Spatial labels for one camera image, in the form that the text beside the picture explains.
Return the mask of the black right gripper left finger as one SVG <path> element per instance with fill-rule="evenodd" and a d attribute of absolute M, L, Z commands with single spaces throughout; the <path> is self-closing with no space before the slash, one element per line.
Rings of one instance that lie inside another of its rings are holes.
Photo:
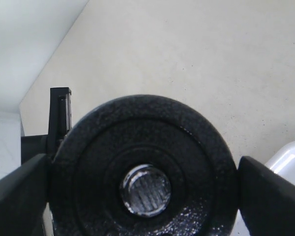
<path fill-rule="evenodd" d="M 0 236 L 31 236 L 42 228 L 48 158 L 38 154 L 0 180 Z"/>

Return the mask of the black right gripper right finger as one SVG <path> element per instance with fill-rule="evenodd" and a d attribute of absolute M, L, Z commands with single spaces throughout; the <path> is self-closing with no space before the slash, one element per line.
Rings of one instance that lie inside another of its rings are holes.
<path fill-rule="evenodd" d="M 295 185 L 250 156 L 238 166 L 239 210 L 252 236 L 295 236 Z"/>

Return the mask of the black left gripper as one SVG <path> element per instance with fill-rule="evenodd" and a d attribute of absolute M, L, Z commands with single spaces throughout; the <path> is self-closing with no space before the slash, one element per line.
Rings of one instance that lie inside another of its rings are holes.
<path fill-rule="evenodd" d="M 71 89 L 51 88 L 48 133 L 21 138 L 21 163 L 41 153 L 54 156 L 71 128 Z"/>

